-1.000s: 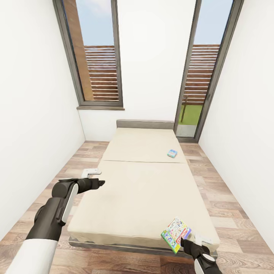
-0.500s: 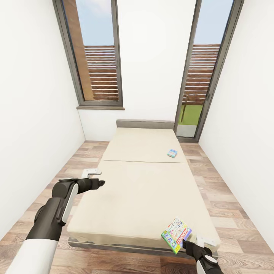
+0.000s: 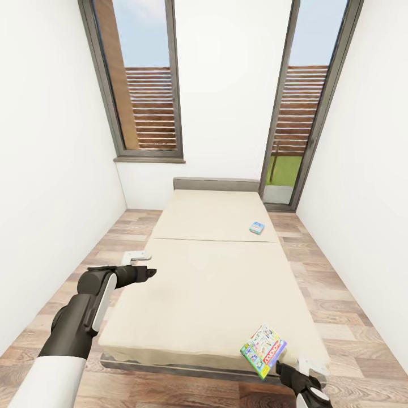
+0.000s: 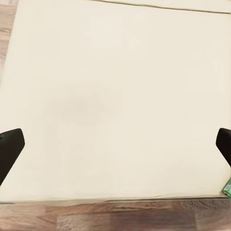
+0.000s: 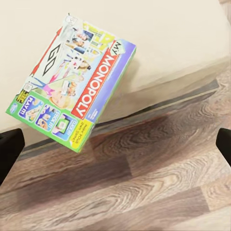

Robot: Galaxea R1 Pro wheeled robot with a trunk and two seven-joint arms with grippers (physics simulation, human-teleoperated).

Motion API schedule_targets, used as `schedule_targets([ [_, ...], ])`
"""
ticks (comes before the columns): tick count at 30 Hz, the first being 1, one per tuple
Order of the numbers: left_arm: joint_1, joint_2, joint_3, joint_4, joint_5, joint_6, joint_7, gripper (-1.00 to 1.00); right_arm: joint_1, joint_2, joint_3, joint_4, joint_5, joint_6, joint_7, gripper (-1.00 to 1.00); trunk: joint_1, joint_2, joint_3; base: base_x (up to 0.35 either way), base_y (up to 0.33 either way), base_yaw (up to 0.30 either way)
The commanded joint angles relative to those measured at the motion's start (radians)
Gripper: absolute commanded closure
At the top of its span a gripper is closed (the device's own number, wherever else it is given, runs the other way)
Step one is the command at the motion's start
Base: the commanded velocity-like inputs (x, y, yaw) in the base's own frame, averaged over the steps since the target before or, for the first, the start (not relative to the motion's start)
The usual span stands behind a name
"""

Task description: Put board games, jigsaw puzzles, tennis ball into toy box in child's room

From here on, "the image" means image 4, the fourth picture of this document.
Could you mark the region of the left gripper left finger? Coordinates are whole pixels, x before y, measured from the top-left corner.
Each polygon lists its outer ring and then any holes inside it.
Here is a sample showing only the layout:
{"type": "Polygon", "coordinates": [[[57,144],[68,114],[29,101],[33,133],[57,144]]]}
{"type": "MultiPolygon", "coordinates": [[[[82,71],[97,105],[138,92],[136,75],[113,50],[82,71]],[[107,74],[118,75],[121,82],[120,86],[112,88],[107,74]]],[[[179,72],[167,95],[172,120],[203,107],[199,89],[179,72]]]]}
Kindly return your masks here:
{"type": "Polygon", "coordinates": [[[25,139],[21,128],[0,133],[0,185],[24,147],[25,139]]]}

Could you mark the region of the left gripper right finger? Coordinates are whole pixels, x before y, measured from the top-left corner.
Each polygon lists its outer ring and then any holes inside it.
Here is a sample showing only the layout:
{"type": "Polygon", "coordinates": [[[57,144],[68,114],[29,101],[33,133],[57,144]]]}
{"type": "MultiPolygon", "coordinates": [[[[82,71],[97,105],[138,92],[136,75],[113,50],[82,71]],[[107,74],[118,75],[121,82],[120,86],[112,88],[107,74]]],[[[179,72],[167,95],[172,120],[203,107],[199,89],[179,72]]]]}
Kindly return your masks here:
{"type": "Polygon", "coordinates": [[[220,128],[217,134],[216,146],[231,167],[231,130],[220,128]]]}

